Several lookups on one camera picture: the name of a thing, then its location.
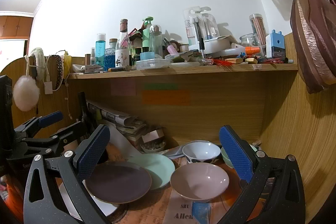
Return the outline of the white plate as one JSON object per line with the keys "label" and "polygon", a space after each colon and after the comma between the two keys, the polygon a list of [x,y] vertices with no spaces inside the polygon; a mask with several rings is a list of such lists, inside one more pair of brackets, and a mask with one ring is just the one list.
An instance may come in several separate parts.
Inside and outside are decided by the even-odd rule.
{"label": "white plate", "polygon": [[[87,198],[88,203],[91,205],[92,202],[96,205],[96,207],[107,217],[109,215],[112,215],[114,212],[116,212],[116,210],[118,209],[119,205],[113,205],[111,203],[108,202],[104,202],[102,200],[99,200],[98,198],[96,198],[92,193],[88,192],[88,188],[87,185],[85,183],[85,180],[82,180],[82,184],[85,188],[85,191],[89,194],[89,198]],[[61,197],[63,199],[63,202],[68,210],[68,213],[70,214],[70,216],[76,218],[79,221],[83,221],[81,215],[79,214],[79,211],[77,210],[77,208],[75,207],[74,202],[72,201],[72,199],[70,198],[66,187],[64,185],[64,183],[62,182],[59,185],[59,191],[61,194]]]}

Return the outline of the mint green bowl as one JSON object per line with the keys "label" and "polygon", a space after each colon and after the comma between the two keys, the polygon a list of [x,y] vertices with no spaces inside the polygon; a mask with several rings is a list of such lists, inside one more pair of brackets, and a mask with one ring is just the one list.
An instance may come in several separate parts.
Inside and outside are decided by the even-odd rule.
{"label": "mint green bowl", "polygon": [[[255,152],[258,151],[258,148],[257,148],[257,147],[255,147],[255,146],[253,146],[253,145],[251,145],[251,144],[250,144],[250,146],[251,146],[251,148],[252,148]],[[222,147],[222,148],[220,149],[220,151],[221,151],[221,155],[222,155],[222,158],[223,158],[223,161],[225,162],[225,164],[226,164],[227,166],[229,166],[230,168],[234,169],[234,166],[233,166],[231,160],[229,159],[229,157],[228,157],[228,155],[227,155],[225,149]]]}

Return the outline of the dark purple plate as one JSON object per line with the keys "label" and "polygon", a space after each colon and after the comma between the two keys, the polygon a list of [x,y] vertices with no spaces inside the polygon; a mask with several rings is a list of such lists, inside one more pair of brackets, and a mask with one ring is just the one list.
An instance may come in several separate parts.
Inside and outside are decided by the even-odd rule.
{"label": "dark purple plate", "polygon": [[97,165],[85,180],[85,186],[93,196],[113,204],[130,203],[142,198],[151,184],[149,172],[128,161]]}

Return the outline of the pink-grey bowl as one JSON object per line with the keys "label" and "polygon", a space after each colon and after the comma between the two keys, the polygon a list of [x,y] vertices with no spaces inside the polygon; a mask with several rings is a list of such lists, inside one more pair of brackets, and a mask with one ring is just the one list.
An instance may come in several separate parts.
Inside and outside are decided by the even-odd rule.
{"label": "pink-grey bowl", "polygon": [[172,188],[183,198],[208,202],[226,191],[230,183],[227,172],[205,162],[186,164],[171,175]]}

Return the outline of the white patterned bowl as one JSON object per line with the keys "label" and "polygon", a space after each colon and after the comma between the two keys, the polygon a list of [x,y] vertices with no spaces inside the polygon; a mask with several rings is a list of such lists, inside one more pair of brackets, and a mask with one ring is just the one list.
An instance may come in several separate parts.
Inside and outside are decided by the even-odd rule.
{"label": "white patterned bowl", "polygon": [[221,154],[221,149],[208,141],[196,141],[183,146],[183,154],[187,163],[206,162],[214,163]]}

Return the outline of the mint green plate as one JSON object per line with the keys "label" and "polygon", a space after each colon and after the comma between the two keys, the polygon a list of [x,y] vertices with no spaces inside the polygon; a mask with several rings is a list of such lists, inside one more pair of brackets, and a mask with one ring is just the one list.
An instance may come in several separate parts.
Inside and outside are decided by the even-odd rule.
{"label": "mint green plate", "polygon": [[170,182],[171,175],[175,171],[173,161],[160,154],[142,154],[131,157],[128,161],[143,167],[149,172],[152,179],[151,190],[166,186]]}

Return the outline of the white fluffy pompom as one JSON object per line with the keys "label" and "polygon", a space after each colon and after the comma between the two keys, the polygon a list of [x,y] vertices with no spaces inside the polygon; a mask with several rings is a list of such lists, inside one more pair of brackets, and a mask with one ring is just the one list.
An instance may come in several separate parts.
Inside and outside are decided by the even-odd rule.
{"label": "white fluffy pompom", "polygon": [[13,99],[21,111],[29,111],[38,103],[40,90],[31,76],[20,77],[13,88]]}

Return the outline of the dark wine bottle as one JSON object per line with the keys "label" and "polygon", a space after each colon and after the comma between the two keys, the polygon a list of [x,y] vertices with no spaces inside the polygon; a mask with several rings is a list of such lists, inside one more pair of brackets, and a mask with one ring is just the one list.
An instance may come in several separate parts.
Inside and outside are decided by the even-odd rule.
{"label": "dark wine bottle", "polygon": [[97,128],[96,118],[88,108],[87,100],[84,92],[78,93],[78,101],[80,106],[80,121],[84,124],[85,137],[89,138]]}

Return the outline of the grey paper sheet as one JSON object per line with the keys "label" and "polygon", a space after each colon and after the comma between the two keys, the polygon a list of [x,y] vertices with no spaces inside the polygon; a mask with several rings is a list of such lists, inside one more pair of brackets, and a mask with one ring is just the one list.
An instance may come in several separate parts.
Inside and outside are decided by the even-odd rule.
{"label": "grey paper sheet", "polygon": [[109,159],[127,160],[131,157],[142,155],[127,139],[120,133],[111,123],[105,123],[110,132],[110,139],[106,150],[108,151]]}

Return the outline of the pink sticky note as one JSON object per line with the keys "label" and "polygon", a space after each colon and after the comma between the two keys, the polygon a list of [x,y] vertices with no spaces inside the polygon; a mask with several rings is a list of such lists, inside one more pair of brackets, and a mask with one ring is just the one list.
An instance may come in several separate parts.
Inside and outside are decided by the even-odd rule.
{"label": "pink sticky note", "polygon": [[112,96],[136,96],[136,82],[132,79],[113,79],[110,82]]}

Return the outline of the small bowl of trinkets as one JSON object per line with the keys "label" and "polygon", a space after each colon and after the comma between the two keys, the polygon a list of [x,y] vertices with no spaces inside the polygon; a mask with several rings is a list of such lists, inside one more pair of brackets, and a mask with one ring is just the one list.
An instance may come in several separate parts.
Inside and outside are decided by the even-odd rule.
{"label": "small bowl of trinkets", "polygon": [[165,141],[151,141],[140,145],[144,153],[158,153],[164,150]]}

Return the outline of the green sticky note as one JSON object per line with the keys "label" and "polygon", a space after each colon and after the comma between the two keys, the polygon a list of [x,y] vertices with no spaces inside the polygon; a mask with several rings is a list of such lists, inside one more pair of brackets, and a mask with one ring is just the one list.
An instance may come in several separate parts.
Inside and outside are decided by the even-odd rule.
{"label": "green sticky note", "polygon": [[178,90],[176,83],[144,83],[143,90]]}

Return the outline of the blue pencil sharpener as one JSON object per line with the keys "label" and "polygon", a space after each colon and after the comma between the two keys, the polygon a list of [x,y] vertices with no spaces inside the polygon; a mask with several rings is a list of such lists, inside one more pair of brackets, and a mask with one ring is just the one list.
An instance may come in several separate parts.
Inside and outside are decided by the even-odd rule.
{"label": "blue pencil sharpener", "polygon": [[285,40],[281,31],[272,30],[266,37],[266,57],[281,60],[286,57]]}

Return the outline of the round glass jar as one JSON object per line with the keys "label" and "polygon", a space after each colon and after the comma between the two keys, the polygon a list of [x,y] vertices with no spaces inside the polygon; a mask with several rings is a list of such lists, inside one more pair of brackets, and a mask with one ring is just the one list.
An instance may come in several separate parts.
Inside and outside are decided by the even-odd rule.
{"label": "round glass jar", "polygon": [[263,48],[256,34],[246,34],[240,36],[240,44],[244,47],[258,47],[260,49],[260,53],[257,55],[264,56]]}

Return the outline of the glass jar with pencils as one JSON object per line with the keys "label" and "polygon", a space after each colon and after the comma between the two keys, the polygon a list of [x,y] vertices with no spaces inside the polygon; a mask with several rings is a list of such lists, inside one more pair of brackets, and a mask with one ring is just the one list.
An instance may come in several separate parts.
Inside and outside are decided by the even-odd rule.
{"label": "glass jar with pencils", "polygon": [[257,35],[261,45],[266,45],[266,30],[264,20],[261,14],[252,14],[249,16],[253,33]]}

